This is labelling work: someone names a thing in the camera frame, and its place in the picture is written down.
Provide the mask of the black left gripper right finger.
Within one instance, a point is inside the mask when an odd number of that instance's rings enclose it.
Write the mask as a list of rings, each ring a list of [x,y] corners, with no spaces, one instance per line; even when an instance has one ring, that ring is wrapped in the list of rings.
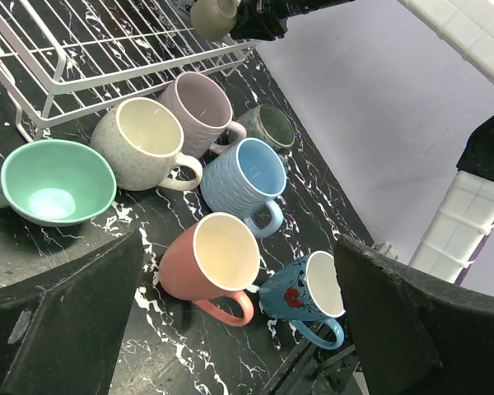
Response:
[[[342,235],[334,266],[371,394],[494,394],[494,297]]]

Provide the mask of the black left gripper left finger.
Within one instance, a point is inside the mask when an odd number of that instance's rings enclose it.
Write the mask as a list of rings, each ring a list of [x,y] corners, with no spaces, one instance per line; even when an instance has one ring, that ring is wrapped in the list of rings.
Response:
[[[138,231],[0,289],[0,394],[106,394],[142,273]]]

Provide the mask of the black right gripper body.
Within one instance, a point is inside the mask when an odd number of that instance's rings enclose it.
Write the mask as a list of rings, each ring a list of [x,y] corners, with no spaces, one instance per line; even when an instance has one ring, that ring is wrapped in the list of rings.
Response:
[[[246,0],[237,8],[237,21],[230,36],[234,40],[274,41],[287,33],[287,20],[351,0]]]

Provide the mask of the olive grey small cup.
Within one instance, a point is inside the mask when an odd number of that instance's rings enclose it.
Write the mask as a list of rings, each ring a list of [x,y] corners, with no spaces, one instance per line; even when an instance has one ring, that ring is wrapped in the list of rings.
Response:
[[[195,31],[208,41],[227,36],[237,22],[238,6],[232,0],[199,0],[190,11]]]

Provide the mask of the teal green cup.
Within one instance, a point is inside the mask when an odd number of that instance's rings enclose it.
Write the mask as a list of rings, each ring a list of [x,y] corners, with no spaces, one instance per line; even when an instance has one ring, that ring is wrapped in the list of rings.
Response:
[[[110,208],[117,192],[114,172],[92,148],[43,139],[19,146],[0,169],[0,207],[11,207],[42,226],[83,223]]]

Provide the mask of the pink mug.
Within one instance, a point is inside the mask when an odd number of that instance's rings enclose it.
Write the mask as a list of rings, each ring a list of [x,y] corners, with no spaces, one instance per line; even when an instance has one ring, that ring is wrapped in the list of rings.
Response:
[[[156,279],[169,295],[217,320],[242,327],[254,316],[245,294],[259,274],[260,252],[247,225],[215,212],[188,228],[165,251]]]

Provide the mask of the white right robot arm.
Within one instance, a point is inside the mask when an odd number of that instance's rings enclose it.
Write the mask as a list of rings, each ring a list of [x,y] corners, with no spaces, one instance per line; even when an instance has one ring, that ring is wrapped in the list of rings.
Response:
[[[494,1],[243,1],[231,34],[371,233],[460,283],[494,227]]]

